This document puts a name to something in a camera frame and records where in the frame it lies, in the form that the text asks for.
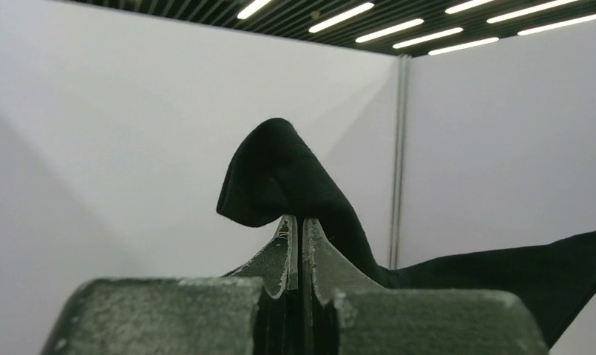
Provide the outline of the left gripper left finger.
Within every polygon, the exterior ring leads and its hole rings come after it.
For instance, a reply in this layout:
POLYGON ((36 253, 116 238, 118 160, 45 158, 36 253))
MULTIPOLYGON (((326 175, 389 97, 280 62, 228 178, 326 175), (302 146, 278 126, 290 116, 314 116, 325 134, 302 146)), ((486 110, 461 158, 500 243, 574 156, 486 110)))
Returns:
POLYGON ((221 277, 98 278, 68 298, 43 354, 293 354, 297 222, 221 277))

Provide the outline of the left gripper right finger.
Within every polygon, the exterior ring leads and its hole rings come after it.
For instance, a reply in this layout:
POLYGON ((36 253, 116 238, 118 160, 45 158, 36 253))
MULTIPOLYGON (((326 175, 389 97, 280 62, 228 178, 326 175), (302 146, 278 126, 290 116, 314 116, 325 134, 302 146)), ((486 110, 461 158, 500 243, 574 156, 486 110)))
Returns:
POLYGON ((302 224, 304 354, 547 354, 513 294, 488 290, 388 290, 302 224))

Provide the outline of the black t shirt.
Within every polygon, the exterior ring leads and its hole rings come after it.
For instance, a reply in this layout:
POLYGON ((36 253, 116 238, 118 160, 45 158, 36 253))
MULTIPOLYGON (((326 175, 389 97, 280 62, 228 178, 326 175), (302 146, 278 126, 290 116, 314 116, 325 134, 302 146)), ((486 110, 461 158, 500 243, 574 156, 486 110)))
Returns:
POLYGON ((518 296, 553 346, 596 294, 596 231, 540 246, 456 254, 400 269, 380 266, 351 203, 285 119, 258 125, 234 153, 217 213, 247 227, 290 214, 316 218, 363 274, 389 289, 488 289, 518 296))

